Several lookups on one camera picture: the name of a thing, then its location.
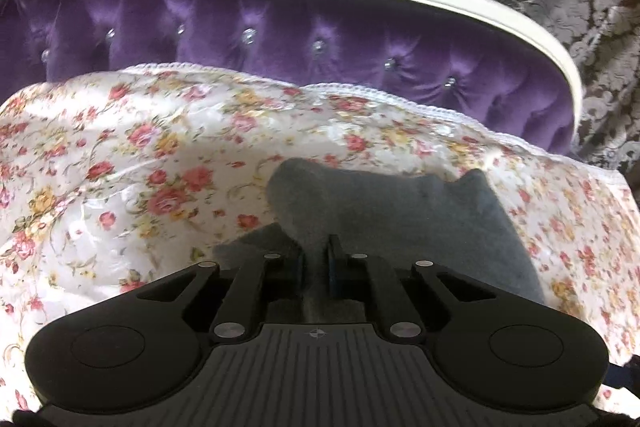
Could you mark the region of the grey argyle sweater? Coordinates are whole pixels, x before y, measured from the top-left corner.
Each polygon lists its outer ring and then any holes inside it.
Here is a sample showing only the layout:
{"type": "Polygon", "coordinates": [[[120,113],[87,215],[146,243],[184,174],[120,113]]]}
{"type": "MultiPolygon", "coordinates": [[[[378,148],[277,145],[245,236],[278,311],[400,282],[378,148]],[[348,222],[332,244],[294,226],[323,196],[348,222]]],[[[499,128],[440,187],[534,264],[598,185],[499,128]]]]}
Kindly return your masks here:
{"type": "Polygon", "coordinates": [[[349,254],[385,259],[395,269],[431,260],[536,303],[544,292],[529,254],[484,173],[456,181],[326,167],[290,158],[267,185],[272,225],[218,245],[221,269],[276,251],[302,248],[306,323],[355,323],[363,307],[329,295],[324,248],[336,236],[349,254]]]}

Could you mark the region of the floral bed sheet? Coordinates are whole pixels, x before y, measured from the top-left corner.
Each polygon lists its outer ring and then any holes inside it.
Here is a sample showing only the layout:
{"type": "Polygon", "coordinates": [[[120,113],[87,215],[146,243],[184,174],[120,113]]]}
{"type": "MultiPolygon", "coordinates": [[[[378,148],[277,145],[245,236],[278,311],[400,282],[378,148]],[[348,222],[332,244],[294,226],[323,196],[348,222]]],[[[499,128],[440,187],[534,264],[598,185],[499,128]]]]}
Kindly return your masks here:
{"type": "Polygon", "coordinates": [[[624,178],[453,110],[342,84],[145,65],[16,92],[1,107],[1,414],[39,405],[32,336],[268,225],[290,157],[447,180],[480,169],[553,308],[639,351],[639,209],[624,178]]]}

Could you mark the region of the purple tufted chaise sofa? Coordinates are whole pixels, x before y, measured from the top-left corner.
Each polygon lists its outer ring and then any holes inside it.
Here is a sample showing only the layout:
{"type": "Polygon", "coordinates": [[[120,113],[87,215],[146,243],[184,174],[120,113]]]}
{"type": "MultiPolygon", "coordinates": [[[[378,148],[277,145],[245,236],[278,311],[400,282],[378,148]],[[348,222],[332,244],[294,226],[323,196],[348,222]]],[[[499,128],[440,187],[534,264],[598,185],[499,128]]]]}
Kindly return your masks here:
{"type": "Polygon", "coordinates": [[[1,94],[142,64],[339,82],[564,154],[582,110],[559,41],[492,0],[1,0],[1,94]]]}

